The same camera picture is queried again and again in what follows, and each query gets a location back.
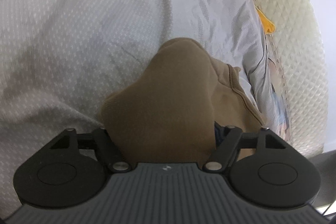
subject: gray cloth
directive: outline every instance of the gray cloth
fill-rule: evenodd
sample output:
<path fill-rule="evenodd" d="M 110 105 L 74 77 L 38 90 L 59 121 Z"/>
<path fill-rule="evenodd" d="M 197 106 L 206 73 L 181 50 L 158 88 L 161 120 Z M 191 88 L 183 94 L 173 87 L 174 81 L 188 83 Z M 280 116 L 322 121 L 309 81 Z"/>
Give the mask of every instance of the gray cloth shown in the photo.
<path fill-rule="evenodd" d="M 314 207 L 321 207 L 336 200 L 336 150 L 310 159 L 321 174 L 321 188 Z"/>
<path fill-rule="evenodd" d="M 15 169 L 63 128 L 89 132 L 113 91 L 175 37 L 240 67 L 252 103 L 278 123 L 253 0 L 0 0 L 0 216 L 20 204 Z"/>

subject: metal screw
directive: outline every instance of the metal screw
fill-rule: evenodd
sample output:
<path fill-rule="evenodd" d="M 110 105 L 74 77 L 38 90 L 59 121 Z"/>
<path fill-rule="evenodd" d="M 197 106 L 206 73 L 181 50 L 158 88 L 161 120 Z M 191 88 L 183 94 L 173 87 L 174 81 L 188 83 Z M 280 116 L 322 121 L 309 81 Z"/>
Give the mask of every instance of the metal screw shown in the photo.
<path fill-rule="evenodd" d="M 124 161 L 118 161 L 116 163 L 114 163 L 112 165 L 113 169 L 114 170 L 117 170 L 117 171 L 125 171 L 129 168 L 129 164 L 127 162 L 124 162 Z"/>
<path fill-rule="evenodd" d="M 216 161 L 210 161 L 205 164 L 205 168 L 210 171 L 218 171 L 222 169 L 222 165 L 219 162 Z"/>

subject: brown fabric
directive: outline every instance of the brown fabric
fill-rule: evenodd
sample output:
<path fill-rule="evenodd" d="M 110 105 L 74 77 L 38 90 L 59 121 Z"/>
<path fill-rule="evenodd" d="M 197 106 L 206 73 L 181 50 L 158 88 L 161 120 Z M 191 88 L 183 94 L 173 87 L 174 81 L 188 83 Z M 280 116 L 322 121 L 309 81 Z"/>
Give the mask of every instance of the brown fabric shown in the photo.
<path fill-rule="evenodd" d="M 101 117 L 112 141 L 137 162 L 197 162 L 215 150 L 214 121 L 257 132 L 263 125 L 239 85 L 239 68 L 211 58 L 194 40 L 162 45 L 143 75 L 111 94 Z"/>

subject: quilted mattress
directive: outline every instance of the quilted mattress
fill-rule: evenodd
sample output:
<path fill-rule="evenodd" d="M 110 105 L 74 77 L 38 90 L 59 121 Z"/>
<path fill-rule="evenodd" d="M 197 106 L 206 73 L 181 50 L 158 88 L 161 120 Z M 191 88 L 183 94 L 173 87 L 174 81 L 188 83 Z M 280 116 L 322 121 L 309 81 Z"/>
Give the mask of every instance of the quilted mattress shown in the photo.
<path fill-rule="evenodd" d="M 254 0 L 275 24 L 268 36 L 291 120 L 290 144 L 306 157 L 323 151 L 328 83 L 320 30 L 310 0 Z"/>

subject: textured white fabric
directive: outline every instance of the textured white fabric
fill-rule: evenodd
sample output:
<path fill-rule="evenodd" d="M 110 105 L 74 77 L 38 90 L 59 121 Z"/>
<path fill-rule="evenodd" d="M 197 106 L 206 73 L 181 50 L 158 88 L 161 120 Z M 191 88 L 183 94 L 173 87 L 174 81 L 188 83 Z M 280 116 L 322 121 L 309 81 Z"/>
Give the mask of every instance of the textured white fabric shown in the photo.
<path fill-rule="evenodd" d="M 242 68 L 246 94 L 269 127 L 278 123 L 253 0 L 0 1 L 2 217 L 19 205 L 15 169 L 64 128 L 98 127 L 104 98 L 133 83 L 171 38 L 193 38 Z"/>
<path fill-rule="evenodd" d="M 277 29 L 270 37 L 290 110 L 290 144 L 307 157 L 323 151 L 328 113 L 324 47 L 310 0 L 255 0 Z"/>

